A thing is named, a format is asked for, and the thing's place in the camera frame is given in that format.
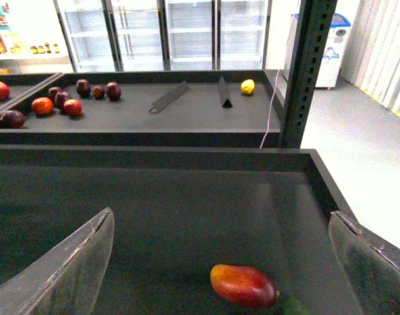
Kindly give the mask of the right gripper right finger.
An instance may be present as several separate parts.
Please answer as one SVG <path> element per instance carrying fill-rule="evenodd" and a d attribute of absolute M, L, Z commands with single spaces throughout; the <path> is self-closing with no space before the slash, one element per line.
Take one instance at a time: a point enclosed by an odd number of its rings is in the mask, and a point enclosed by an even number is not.
<path fill-rule="evenodd" d="M 400 249 L 341 211 L 328 235 L 361 313 L 400 314 Z"/>

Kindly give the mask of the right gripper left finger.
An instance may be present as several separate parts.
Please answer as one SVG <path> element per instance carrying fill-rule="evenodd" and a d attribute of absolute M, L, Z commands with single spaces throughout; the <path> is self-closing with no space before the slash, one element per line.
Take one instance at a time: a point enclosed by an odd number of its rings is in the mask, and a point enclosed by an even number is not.
<path fill-rule="evenodd" d="M 90 314 L 114 241 L 105 208 L 0 286 L 0 314 Z"/>

